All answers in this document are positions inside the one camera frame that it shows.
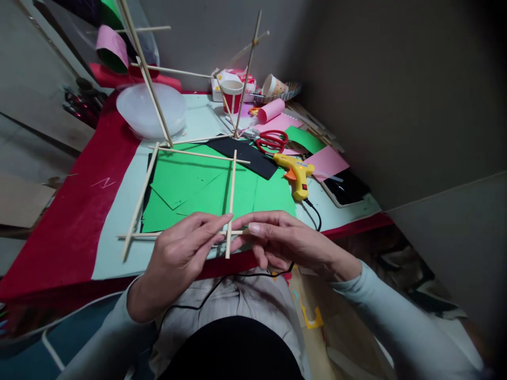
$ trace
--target white plastic bowl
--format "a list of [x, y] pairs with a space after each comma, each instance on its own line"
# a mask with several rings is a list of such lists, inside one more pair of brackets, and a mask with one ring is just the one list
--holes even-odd
[[[172, 87], [153, 83], [165, 122], [171, 137], [179, 137], [186, 124], [186, 102], [183, 96]], [[135, 84], [116, 99], [116, 108], [125, 121], [140, 137], [148, 140], [164, 139], [157, 113], [144, 83]]]

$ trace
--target hand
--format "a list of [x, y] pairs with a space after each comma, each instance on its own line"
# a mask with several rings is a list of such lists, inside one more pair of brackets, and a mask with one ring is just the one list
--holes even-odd
[[361, 274], [362, 265], [354, 256], [320, 232], [284, 211], [250, 213], [236, 219], [232, 229], [248, 226], [250, 235], [238, 235], [231, 251], [252, 241], [252, 250], [261, 269], [268, 264], [288, 270], [286, 260], [315, 270], [331, 281], [347, 281]]
[[148, 268], [127, 296], [127, 311], [136, 322], [148, 322], [172, 304], [197, 278], [217, 235], [232, 214], [193, 213], [162, 232], [155, 241]]

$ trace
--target person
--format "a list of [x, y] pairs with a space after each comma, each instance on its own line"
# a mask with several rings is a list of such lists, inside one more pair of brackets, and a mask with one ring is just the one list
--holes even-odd
[[258, 268], [218, 285], [217, 279], [195, 281], [232, 217], [194, 213], [162, 232], [146, 272], [59, 379], [124, 378], [146, 336], [154, 341], [149, 364], [155, 378], [311, 378], [287, 284], [266, 271], [268, 265], [288, 270], [288, 262], [313, 269], [354, 305], [391, 355], [398, 378], [479, 374], [422, 311], [366, 264], [282, 211], [250, 213], [232, 223], [234, 230], [247, 226], [250, 235], [238, 235], [231, 250], [251, 244]]

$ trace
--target fingernail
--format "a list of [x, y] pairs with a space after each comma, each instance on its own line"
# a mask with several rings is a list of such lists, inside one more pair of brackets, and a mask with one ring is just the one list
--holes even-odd
[[253, 234], [258, 234], [260, 233], [260, 225], [257, 224], [257, 223], [250, 223], [248, 225], [248, 229], [250, 230], [251, 233]]

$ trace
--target tissue box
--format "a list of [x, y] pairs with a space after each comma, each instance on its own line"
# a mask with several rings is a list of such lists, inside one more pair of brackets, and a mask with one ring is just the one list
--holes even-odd
[[[238, 81], [241, 83], [245, 82], [246, 77], [246, 70], [232, 70], [227, 69], [220, 72], [220, 74], [217, 75], [217, 77], [220, 79], [220, 82], [223, 82], [224, 80], [233, 80]], [[216, 102], [222, 102], [222, 94], [220, 93], [220, 87], [218, 86], [218, 80], [215, 78], [210, 79], [211, 81], [211, 93], [213, 94], [213, 101]], [[251, 93], [255, 92], [255, 89], [257, 88], [257, 83], [255, 81], [255, 78], [252, 76], [252, 74], [248, 74], [248, 82], [247, 82], [247, 89], [245, 91], [245, 100], [246, 103], [253, 103], [254, 97], [250, 95]]]

